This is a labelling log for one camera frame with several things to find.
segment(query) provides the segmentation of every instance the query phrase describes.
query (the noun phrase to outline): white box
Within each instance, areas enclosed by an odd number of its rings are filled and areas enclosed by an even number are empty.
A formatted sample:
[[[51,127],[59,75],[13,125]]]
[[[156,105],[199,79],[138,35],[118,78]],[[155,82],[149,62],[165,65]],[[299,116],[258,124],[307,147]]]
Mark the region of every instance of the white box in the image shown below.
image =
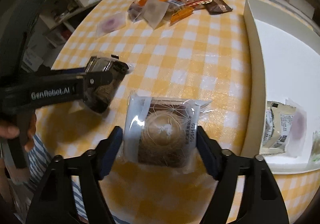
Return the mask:
[[[312,171],[308,163],[312,134],[320,130],[320,37],[285,11],[259,0],[246,0],[244,20],[252,64],[252,93],[248,128],[241,156],[259,154],[267,101],[290,98],[307,113],[301,156],[265,155],[273,173]]]

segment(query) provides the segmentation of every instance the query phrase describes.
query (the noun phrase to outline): finger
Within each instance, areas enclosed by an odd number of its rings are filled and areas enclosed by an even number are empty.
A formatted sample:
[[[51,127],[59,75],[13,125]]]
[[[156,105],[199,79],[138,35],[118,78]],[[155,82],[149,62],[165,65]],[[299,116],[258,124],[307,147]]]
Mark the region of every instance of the finger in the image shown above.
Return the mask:
[[[32,114],[29,127],[35,126],[37,122],[37,115],[35,113]]]
[[[31,149],[33,149],[35,142],[33,140],[33,136],[36,134],[36,121],[37,121],[37,116],[34,113],[31,116],[30,124],[29,124],[29,129],[28,129],[28,141],[24,146],[24,149],[26,152],[29,152]]]
[[[19,128],[13,124],[0,120],[0,136],[3,138],[15,138],[19,136]]]
[[[29,139],[28,142],[24,145],[24,150],[26,152],[30,152],[30,150],[33,149],[34,145],[35,145],[35,142],[33,138]]]
[[[30,126],[27,134],[28,134],[28,139],[32,139],[33,136],[36,134],[36,125]]]

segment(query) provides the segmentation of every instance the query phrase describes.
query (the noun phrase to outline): plastic bag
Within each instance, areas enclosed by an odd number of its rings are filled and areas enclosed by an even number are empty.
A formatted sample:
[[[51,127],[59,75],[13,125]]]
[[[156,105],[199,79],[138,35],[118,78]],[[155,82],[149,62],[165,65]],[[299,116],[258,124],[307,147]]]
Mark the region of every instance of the plastic bag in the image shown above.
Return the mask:
[[[112,31],[125,27],[125,13],[116,13],[103,19],[97,25],[96,37],[102,37]]]
[[[131,95],[124,127],[125,158],[190,171],[199,113],[209,103]]]
[[[132,66],[119,61],[118,56],[91,56],[84,69],[85,72],[109,71],[112,73],[113,79],[108,85],[88,88],[85,92],[86,99],[84,104],[97,113],[106,111],[125,75],[129,73],[130,68],[132,69]]]
[[[138,5],[136,2],[131,3],[131,5],[128,8],[128,15],[132,22],[142,20],[142,7]]]

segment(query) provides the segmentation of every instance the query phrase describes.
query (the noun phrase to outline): person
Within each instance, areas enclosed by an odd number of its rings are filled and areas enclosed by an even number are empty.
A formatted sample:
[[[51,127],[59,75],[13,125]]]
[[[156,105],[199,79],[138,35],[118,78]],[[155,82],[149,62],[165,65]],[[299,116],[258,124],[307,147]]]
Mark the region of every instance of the person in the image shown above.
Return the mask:
[[[33,136],[36,134],[36,114],[34,113],[31,117],[29,129],[28,129],[28,142],[25,144],[24,149],[26,152],[31,151],[34,147],[35,142]],[[11,124],[10,122],[0,120],[0,137],[12,139],[19,136],[20,130],[17,126]],[[0,193],[9,206],[13,206],[12,196],[9,190],[9,183],[7,176],[5,174],[5,164],[4,160],[0,158]]]

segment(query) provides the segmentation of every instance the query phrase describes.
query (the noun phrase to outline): table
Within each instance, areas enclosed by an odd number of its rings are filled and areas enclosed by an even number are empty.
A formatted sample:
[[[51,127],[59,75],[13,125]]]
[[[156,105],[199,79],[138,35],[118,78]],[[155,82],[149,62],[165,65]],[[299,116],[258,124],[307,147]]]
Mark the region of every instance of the table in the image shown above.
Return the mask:
[[[209,16],[206,10],[195,11],[172,27],[164,25],[154,31],[144,21],[127,21],[125,28],[96,39],[97,23],[110,14],[126,11],[132,1],[103,0],[58,56],[54,69],[84,66],[94,53],[119,55],[135,69],[124,78],[108,113],[102,117],[78,102],[38,110],[37,134],[48,151],[72,157],[95,148],[115,125],[124,127],[128,97],[137,92],[212,100],[212,111],[199,124],[222,148],[239,154],[251,93],[250,51],[243,18],[245,0],[224,0],[234,9],[230,13]],[[290,221],[294,222],[318,189],[320,171],[275,178]],[[239,178],[228,221],[236,218],[243,182]],[[194,172],[178,174],[167,168],[156,170],[124,162],[119,157],[100,185],[118,223],[183,224],[199,223],[216,183],[206,174],[200,159]],[[85,216],[79,198],[78,192],[77,209]]]

